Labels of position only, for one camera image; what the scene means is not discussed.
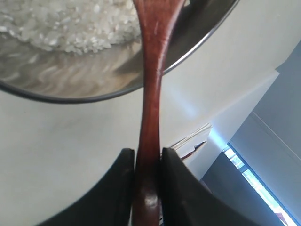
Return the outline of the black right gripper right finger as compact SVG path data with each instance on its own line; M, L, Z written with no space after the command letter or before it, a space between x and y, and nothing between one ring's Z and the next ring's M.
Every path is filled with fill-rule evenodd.
M207 191L174 149L161 155L161 203L166 226L254 226Z

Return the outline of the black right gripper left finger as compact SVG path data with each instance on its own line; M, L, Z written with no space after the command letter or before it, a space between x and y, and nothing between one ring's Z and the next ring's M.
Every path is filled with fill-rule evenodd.
M102 179L83 197L40 226L127 226L134 183L135 152L121 150Z

